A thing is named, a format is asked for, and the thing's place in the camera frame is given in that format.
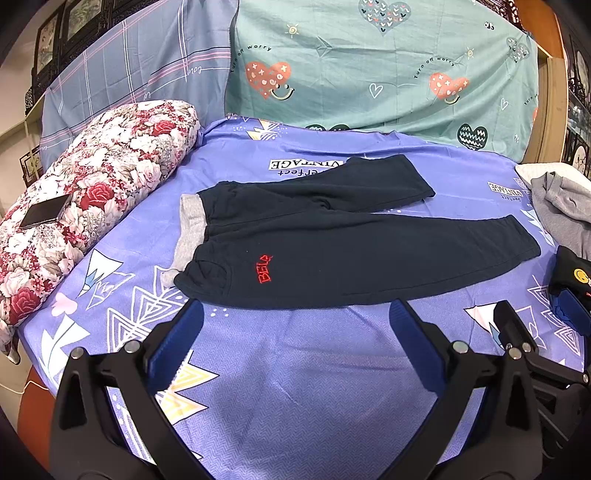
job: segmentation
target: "purple bedsheet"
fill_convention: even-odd
[[[463,219],[513,214],[542,249],[540,257],[498,278],[413,301],[421,318],[476,351],[501,353],[490,321],[494,304],[507,299],[542,355],[581,369],[582,340],[554,317],[547,300],[556,245],[511,160],[395,132],[318,132],[243,117],[210,126],[172,178],[106,235],[28,319],[21,337],[35,367],[55,393],[75,346],[116,351],[172,319],[186,298],[176,288],[163,289],[160,274],[173,258],[181,194],[221,180],[314,174],[353,155],[393,154],[405,154],[436,195],[386,213]],[[368,261],[379,258],[368,252]],[[429,275],[428,267],[417,268]],[[85,283],[90,290],[79,296]],[[205,305],[205,311],[201,334],[158,399],[218,480],[373,480],[435,401],[390,329],[387,304],[297,311]],[[443,458],[461,449],[481,393],[473,395]],[[133,451],[149,459],[118,392],[111,396]]]

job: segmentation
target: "teal blanket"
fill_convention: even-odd
[[[226,111],[520,162],[537,95],[535,42],[475,0],[241,0]]]

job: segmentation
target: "pant leg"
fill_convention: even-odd
[[[196,195],[182,195],[181,235],[163,285],[191,260],[205,239],[242,229],[251,222],[324,208],[373,212],[435,195],[404,155],[367,160],[350,158],[321,173],[269,183],[223,181]]]
[[[457,290],[540,253],[513,216],[453,220],[315,209],[206,241],[175,284],[201,301],[250,309],[377,304]]]

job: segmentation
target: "black clamp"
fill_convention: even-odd
[[[553,480],[579,476],[591,454],[589,372],[545,359],[507,301],[494,320],[504,355],[450,342],[404,301],[390,324],[433,408],[380,480]],[[155,400],[174,378],[203,326],[203,306],[189,301],[142,343],[116,353],[72,350],[54,411],[51,473],[56,480],[213,480]],[[134,456],[115,421],[106,387],[117,387],[155,465]],[[462,452],[439,463],[475,388],[486,388]]]

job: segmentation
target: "dark heart print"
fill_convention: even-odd
[[[527,45],[517,43],[516,38],[508,37],[507,46],[509,47],[509,58],[513,59],[515,63],[530,56],[530,49],[527,48]]]
[[[411,9],[406,2],[388,5],[384,0],[359,0],[359,13],[377,28],[382,36],[410,18]]]
[[[326,128],[324,128],[322,125],[319,125],[319,124],[308,125],[306,128],[308,130],[318,130],[321,132],[326,132]],[[331,132],[343,132],[346,130],[350,130],[350,128],[345,124],[338,124],[330,129]]]
[[[484,127],[476,127],[472,130],[470,125],[463,124],[457,131],[457,139],[464,147],[470,150],[480,150],[486,145],[488,132]]]

